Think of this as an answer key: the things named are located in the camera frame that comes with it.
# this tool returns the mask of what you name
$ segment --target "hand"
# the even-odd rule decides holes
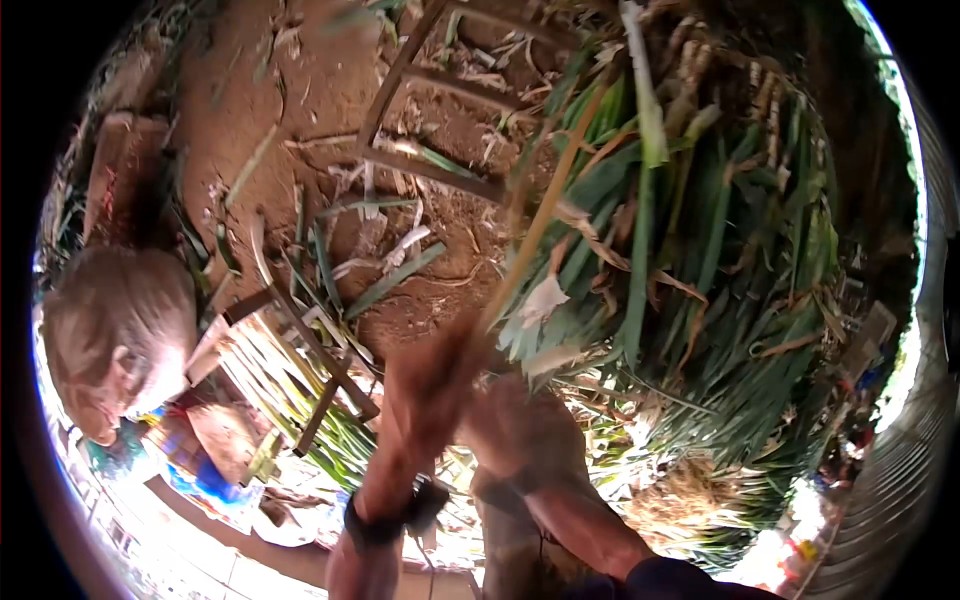
[[[354,498],[361,518],[395,516],[409,500],[417,473],[433,472],[490,353],[489,340],[473,338],[474,321],[458,319],[387,358],[377,450]]]
[[[471,404],[472,383],[487,366],[490,341],[475,339],[472,315],[459,318],[387,358],[377,443],[433,470]]]
[[[480,467],[496,479],[527,464],[586,474],[584,434],[549,391],[530,394],[519,373],[497,377],[464,415],[463,436]]]
[[[523,377],[497,377],[464,415],[463,436],[479,465],[496,479],[512,477],[526,465],[521,421],[530,391]]]

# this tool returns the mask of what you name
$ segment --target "corrugated metal wall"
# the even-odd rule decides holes
[[[833,544],[801,590],[807,599],[868,600],[883,592],[926,526],[957,419],[958,389],[947,373],[943,344],[947,238],[958,229],[955,179],[936,125],[906,80],[920,133],[929,215],[917,302],[923,354],[903,412],[876,436]]]

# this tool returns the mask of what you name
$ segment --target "pile of greens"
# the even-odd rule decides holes
[[[821,443],[811,434],[828,389],[813,382],[823,342],[843,337],[830,292],[837,184],[820,116],[785,75],[689,16],[644,22],[674,28],[648,46],[632,4],[621,38],[604,42],[624,49],[611,59],[588,45],[569,61],[516,167],[520,178],[548,135],[562,151],[589,119],[499,345],[535,384],[589,382],[610,413],[660,407],[645,444],[604,434],[594,483],[638,456],[708,452],[714,476],[742,490],[742,522],[678,547],[729,568],[776,523]]]

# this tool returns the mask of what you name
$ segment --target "dark sleeve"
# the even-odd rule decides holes
[[[781,600],[776,594],[713,581],[696,566],[657,556],[640,562],[618,584],[613,577],[591,577],[570,588],[564,600]]]
[[[635,566],[627,575],[624,588],[624,600],[779,599],[776,594],[762,589],[715,582],[693,564],[661,556]]]

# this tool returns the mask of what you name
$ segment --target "wristband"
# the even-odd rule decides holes
[[[344,510],[344,529],[357,551],[364,552],[371,547],[393,545],[403,536],[404,527],[408,527],[413,535],[422,536],[437,518],[450,493],[424,482],[412,493],[398,516],[380,518],[371,523],[365,522],[357,514],[353,506],[354,496],[355,493],[350,495]]]

